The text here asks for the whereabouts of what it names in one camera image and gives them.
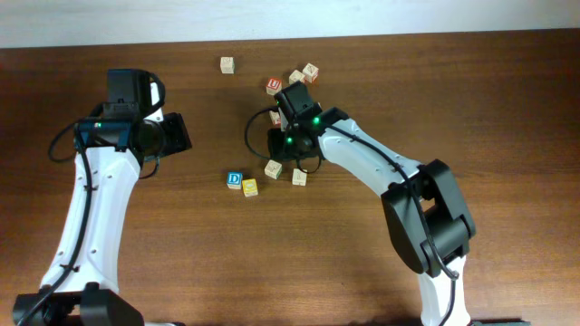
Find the elephant picture wooden block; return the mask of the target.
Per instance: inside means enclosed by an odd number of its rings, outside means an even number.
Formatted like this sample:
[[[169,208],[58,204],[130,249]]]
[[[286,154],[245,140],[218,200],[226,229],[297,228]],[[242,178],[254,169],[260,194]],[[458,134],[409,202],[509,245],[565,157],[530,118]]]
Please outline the elephant picture wooden block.
[[[270,159],[264,168],[264,172],[268,177],[278,179],[280,174],[282,173],[282,169],[283,165],[281,163],[278,163]]]

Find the letter I wooden block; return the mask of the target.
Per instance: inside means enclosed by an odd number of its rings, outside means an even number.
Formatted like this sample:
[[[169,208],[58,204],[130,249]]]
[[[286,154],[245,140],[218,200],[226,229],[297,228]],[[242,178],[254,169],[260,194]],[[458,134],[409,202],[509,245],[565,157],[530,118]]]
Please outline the letter I wooden block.
[[[302,170],[300,170],[299,168],[295,168],[293,170],[293,176],[292,176],[292,184],[294,186],[306,186],[306,181],[307,181],[307,176],[308,174]]]

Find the yellow O wooden block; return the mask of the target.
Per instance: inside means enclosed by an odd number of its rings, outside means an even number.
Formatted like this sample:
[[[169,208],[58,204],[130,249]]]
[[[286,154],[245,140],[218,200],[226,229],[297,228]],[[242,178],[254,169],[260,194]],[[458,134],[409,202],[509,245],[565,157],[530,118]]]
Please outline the yellow O wooden block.
[[[246,197],[253,197],[258,195],[257,182],[254,178],[244,179],[242,181],[242,188]]]

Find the blue D wooden block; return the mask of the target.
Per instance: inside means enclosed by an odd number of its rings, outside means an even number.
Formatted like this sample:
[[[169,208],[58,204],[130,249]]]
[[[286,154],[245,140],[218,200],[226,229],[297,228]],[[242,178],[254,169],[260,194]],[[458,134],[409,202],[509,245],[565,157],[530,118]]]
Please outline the blue D wooden block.
[[[243,174],[241,172],[231,171],[227,173],[227,187],[230,189],[241,189]]]

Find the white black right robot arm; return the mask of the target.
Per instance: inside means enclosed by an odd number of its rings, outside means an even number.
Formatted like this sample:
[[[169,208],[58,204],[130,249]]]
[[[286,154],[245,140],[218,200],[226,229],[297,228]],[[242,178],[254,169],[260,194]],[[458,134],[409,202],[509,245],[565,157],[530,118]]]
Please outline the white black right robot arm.
[[[475,223],[450,167],[388,149],[342,110],[323,110],[297,81],[275,95],[280,129],[268,132],[276,160],[317,157],[346,169],[380,197],[391,244],[417,274],[424,325],[468,325],[463,269]]]

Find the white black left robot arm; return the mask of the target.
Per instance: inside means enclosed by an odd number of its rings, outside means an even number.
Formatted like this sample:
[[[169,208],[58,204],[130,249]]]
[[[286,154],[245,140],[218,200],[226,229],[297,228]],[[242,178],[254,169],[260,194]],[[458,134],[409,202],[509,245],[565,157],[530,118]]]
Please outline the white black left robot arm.
[[[124,219],[147,162],[188,150],[183,118],[163,113],[160,78],[140,69],[110,69],[108,99],[68,126],[75,180],[56,255],[36,293],[20,294],[16,325],[145,326],[119,295]]]

